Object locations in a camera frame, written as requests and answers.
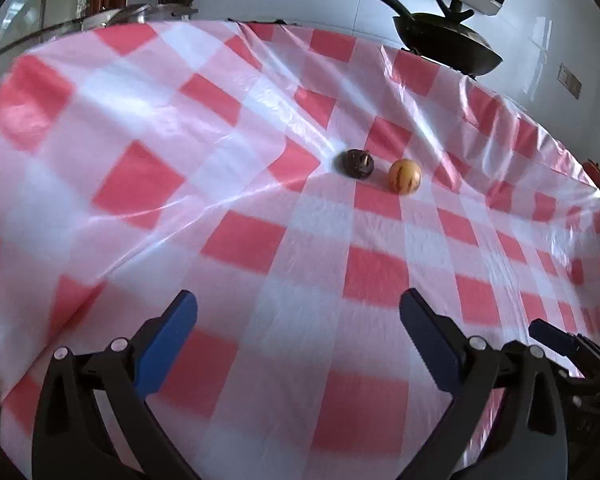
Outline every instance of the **pot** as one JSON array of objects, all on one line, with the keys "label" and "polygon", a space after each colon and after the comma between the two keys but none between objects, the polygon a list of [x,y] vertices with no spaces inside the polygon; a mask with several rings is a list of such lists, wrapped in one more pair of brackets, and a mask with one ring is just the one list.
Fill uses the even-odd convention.
[{"label": "pot", "polygon": [[451,0],[449,7],[442,0],[436,0],[444,16],[426,12],[411,14],[398,0],[380,1],[398,13],[394,17],[395,30],[414,54],[472,77],[485,75],[502,62],[480,34],[462,25],[474,11],[462,10],[460,0]]}]

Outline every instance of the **plastic tablecloth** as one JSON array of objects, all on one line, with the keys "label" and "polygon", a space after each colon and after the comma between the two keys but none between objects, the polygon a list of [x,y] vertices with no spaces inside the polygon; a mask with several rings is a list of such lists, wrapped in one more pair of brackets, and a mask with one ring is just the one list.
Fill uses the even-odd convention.
[{"label": "plastic tablecloth", "polygon": [[[334,169],[349,148],[369,180]],[[412,196],[387,191],[402,157]],[[450,401],[398,318],[408,286],[497,348],[537,317],[600,341],[600,192],[470,78],[194,22],[44,44],[0,87],[0,442],[28,475],[53,350],[100,351],[186,288],[199,321],[148,403],[203,478],[394,478]]]}]

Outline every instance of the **wall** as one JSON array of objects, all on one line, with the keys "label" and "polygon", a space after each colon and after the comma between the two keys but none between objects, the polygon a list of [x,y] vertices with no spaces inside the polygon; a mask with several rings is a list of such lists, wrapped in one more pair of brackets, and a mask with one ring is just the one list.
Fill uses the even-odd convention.
[{"label": "wall", "polygon": [[[401,1],[412,12],[440,13],[435,0]],[[194,6],[202,19],[281,18],[402,46],[394,12],[378,0],[196,0]],[[466,24],[504,58],[478,80],[518,102],[579,160],[600,160],[600,10],[593,0],[506,0],[496,16],[480,14]],[[579,100],[557,79],[561,63],[582,83]]]}]

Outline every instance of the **black wok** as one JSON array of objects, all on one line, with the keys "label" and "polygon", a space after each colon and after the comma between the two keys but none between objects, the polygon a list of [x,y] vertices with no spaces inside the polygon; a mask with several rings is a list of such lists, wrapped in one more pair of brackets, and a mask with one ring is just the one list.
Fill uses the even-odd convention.
[{"label": "black wok", "polygon": [[502,62],[480,34],[462,25],[474,11],[462,11],[460,0],[452,0],[449,7],[442,0],[436,0],[444,16],[426,12],[411,14],[398,0],[381,1],[398,13],[394,17],[395,30],[415,54],[473,77],[491,72]]}]

